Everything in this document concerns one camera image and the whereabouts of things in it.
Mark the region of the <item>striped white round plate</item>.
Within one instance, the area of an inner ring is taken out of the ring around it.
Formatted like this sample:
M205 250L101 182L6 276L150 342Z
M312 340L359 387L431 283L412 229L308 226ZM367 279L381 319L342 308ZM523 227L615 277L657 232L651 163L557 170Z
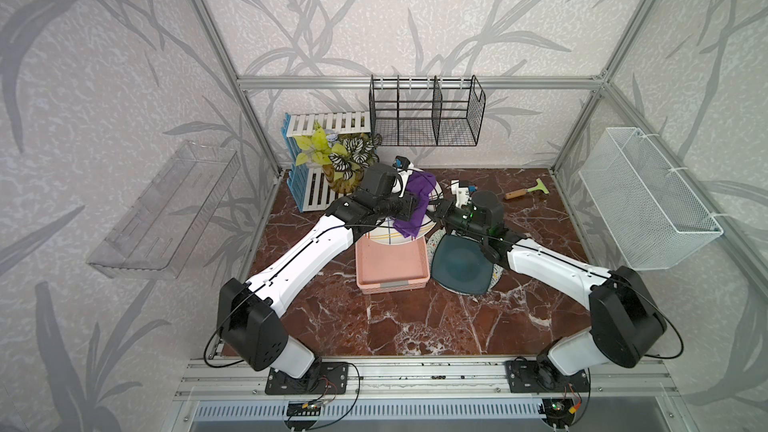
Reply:
M367 237L383 245L404 245L424 237L436 225L427 215L430 201L442 199L443 192L434 174L414 169L405 187L418 199L409 219L387 218L383 224L367 234Z

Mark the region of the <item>purple cloth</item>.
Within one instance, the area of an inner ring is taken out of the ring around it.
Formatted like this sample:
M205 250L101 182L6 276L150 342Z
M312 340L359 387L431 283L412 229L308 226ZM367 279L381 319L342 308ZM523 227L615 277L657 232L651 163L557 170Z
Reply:
M395 220L393 227L405 238L416 238L429 205L430 194L437 184L436 177L424 171L414 171L408 180L406 191L417 197L417 208L409 222Z

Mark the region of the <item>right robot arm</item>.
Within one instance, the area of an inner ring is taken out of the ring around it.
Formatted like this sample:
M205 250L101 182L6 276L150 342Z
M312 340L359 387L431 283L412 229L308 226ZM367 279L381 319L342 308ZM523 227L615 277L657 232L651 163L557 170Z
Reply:
M586 329L539 354L539 372L572 376L605 363L633 368L666 332L667 321L636 271L580 262L512 230L495 194L477 191L462 205L452 199L435 199L431 205L431 219L478 245L490 263L536 279L589 312Z

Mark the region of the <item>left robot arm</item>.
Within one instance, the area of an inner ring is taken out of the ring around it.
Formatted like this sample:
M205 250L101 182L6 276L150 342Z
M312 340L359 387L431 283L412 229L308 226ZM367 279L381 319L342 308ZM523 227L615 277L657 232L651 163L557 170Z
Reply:
M304 377L316 355L289 335L281 317L303 288L332 259L388 219L409 220L419 197L407 190L419 171L399 157L376 163L358 188L325 210L316 225L277 261L244 282L227 281L219 291L214 336L253 370L273 368Z

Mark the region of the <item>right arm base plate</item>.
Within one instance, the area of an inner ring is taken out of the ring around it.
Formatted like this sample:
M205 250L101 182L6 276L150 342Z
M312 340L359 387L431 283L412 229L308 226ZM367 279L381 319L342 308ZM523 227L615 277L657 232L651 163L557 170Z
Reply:
M511 393L582 393L590 390L585 371L566 376L548 362L517 357L504 362L505 377Z

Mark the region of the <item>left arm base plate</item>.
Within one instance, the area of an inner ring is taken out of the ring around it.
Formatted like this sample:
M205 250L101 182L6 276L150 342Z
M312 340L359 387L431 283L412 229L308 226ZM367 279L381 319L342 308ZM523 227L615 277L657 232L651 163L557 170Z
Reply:
M265 386L269 396L344 395L350 372L348 362L317 362L301 378L271 368Z

